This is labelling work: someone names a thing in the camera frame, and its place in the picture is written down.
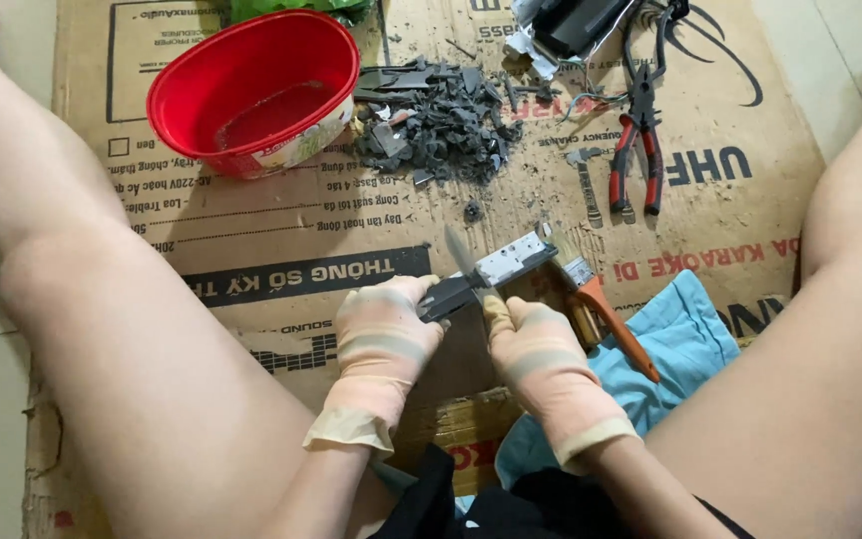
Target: cardboard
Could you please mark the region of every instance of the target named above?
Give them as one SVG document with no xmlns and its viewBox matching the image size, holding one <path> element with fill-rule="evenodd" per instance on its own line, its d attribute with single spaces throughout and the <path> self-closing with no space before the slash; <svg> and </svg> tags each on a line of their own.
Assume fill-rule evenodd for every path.
<svg viewBox="0 0 862 539">
<path fill-rule="evenodd" d="M 608 214 L 607 159 L 619 112 L 585 101 L 558 123 L 581 90 L 573 68 L 557 75 L 563 94 L 554 104 L 532 100 L 518 113 L 505 110 L 509 120 L 525 121 L 524 140 L 489 186 L 432 181 L 415 188 L 405 174 L 377 175 L 345 153 L 349 131 L 274 178 L 242 181 L 203 170 L 155 139 L 144 103 L 164 65 L 218 30 L 219 10 L 204 1 L 60 0 L 54 110 L 107 167 L 135 231 L 257 361 L 319 410 L 337 377 L 333 316 L 347 291 L 394 274 L 455 271 L 442 230 L 462 223 L 472 197 L 485 210 L 481 223 L 461 227 L 474 254 L 539 221 L 566 229 L 625 317 L 683 269 L 700 276 L 737 337 L 759 333 L 783 309 L 801 221 L 824 164 L 750 0 L 696 6 L 675 31 L 681 46 L 667 46 L 669 69 L 657 90 L 666 171 L 658 218 L 643 215 L 636 159 L 634 213 Z M 513 31 L 508 0 L 390 0 L 353 34 L 364 65 L 418 54 L 471 62 L 451 39 L 475 53 L 487 74 L 507 70 L 523 83 L 527 65 L 502 53 L 503 36 Z M 653 31 L 635 31 L 635 54 L 650 57 Z M 590 70 L 607 93 L 625 87 L 618 58 L 611 40 Z M 586 147 L 604 154 L 567 163 L 567 153 Z M 409 405 L 433 407 L 496 386 L 480 312 L 459 316 Z M 34 386 L 31 404 L 27 534 L 105 536 L 74 453 L 59 452 L 66 442 L 54 403 Z M 65 522 L 61 511 L 75 516 L 73 527 L 57 525 Z"/>
</svg>

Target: red bowl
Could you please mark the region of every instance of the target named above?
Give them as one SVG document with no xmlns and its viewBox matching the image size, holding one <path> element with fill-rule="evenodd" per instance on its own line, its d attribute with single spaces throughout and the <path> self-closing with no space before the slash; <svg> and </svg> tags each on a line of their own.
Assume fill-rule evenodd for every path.
<svg viewBox="0 0 862 539">
<path fill-rule="evenodd" d="M 311 9 L 235 25 L 178 56 L 151 84 L 149 122 L 175 152 L 260 178 L 328 146 L 351 120 L 361 55 Z"/>
</svg>

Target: black cloth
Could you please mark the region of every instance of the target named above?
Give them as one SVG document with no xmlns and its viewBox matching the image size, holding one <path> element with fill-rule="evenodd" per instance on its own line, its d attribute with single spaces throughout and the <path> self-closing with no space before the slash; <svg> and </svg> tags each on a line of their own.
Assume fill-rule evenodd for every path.
<svg viewBox="0 0 862 539">
<path fill-rule="evenodd" d="M 418 482 L 404 491 L 372 539 L 634 538 L 604 489 L 590 478 L 547 468 L 522 476 L 510 491 L 485 488 L 467 514 L 455 518 L 453 475 L 454 459 L 428 444 Z M 700 502 L 737 539 L 754 539 L 713 506 Z"/>
</svg>

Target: brush handle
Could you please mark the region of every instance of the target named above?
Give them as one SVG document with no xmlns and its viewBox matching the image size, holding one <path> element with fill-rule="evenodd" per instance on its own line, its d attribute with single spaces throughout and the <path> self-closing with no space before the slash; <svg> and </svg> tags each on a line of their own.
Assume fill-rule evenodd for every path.
<svg viewBox="0 0 862 539">
<path fill-rule="evenodd" d="M 654 363 L 650 361 L 650 357 L 647 356 L 644 347 L 637 341 L 637 337 L 634 337 L 634 334 L 630 333 L 628 326 L 624 324 L 624 320 L 618 316 L 610 306 L 610 303 L 607 303 L 605 291 L 601 288 L 601 277 L 595 276 L 590 281 L 587 281 L 584 286 L 578 288 L 575 296 L 590 305 L 594 309 L 594 312 L 601 317 L 607 329 L 611 331 L 611 335 L 614 336 L 617 343 L 621 346 L 621 350 L 624 350 L 624 353 L 628 355 L 634 366 L 640 369 L 640 372 L 647 376 L 648 380 L 655 384 L 659 383 L 661 375 L 654 367 Z"/>
</svg>

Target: tile floor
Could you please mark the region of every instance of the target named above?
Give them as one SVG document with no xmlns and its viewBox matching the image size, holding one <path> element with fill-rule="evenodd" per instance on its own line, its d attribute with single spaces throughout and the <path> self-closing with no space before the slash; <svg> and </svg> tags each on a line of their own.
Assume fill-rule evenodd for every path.
<svg viewBox="0 0 862 539">
<path fill-rule="evenodd" d="M 862 0 L 755 0 L 824 156 L 862 121 Z M 54 0 L 0 0 L 0 65 L 48 105 Z M 29 352 L 0 310 L 0 539 L 21 536 Z"/>
</svg>

